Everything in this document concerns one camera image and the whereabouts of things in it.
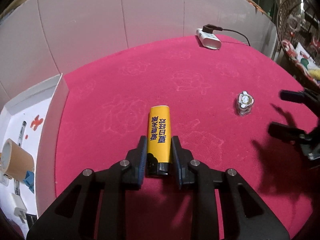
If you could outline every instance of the screw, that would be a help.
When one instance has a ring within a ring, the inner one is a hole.
[[[91,174],[92,174],[91,169],[85,169],[84,171],[82,171],[82,175],[84,176],[90,176]]]
[[[122,160],[122,161],[120,161],[120,165],[121,165],[121,166],[124,166],[124,167],[125,167],[125,166],[128,166],[129,163],[130,163],[130,162],[129,162],[128,160]]]
[[[191,164],[192,166],[199,166],[199,165],[200,165],[200,161],[198,161],[198,160],[192,160],[192,161],[190,162],[190,164]]]
[[[237,171],[236,171],[235,169],[229,169],[229,170],[228,170],[228,174],[229,174],[230,176],[236,176],[236,175],[237,175]]]

